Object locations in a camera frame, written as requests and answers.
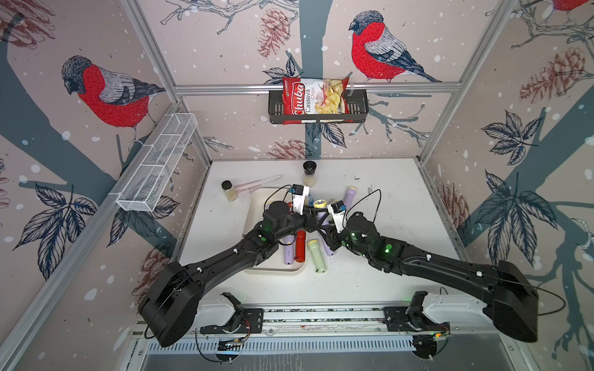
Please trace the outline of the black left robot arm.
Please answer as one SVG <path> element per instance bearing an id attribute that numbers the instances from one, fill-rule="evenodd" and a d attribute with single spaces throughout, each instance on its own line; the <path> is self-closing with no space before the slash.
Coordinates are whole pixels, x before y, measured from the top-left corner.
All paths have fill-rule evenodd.
<path id="1" fill-rule="evenodd" d="M 165 266 L 139 305 L 139 314 L 159 344 L 168 347 L 180 340 L 192 327 L 202 297 L 233 275 L 269 259 L 282 238 L 300 230 L 315 232 L 320 226 L 317 214 L 312 207 L 293 213 L 287 203 L 275 201 L 233 247 L 193 264 L 174 261 Z"/>

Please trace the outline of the red flashlight back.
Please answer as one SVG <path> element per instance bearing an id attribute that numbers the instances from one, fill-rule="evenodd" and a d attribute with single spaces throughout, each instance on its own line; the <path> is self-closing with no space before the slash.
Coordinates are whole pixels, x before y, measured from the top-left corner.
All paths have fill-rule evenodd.
<path id="1" fill-rule="evenodd" d="M 304 230 L 300 230 L 296 234 L 294 260 L 298 263 L 306 261 L 306 232 Z"/>

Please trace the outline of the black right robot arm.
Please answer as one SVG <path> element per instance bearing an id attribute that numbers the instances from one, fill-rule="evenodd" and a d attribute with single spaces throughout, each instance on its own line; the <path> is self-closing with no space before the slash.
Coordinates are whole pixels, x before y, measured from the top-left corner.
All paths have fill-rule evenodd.
<path id="1" fill-rule="evenodd" d="M 331 250 L 344 247 L 384 273 L 424 278 L 464 292 L 486 304 L 483 312 L 500 332 L 524 343 L 538 340 L 538 293 L 515 264 L 473 264 L 422 250 L 380 235 L 359 212 L 342 230 L 333 224 L 320 230 Z"/>

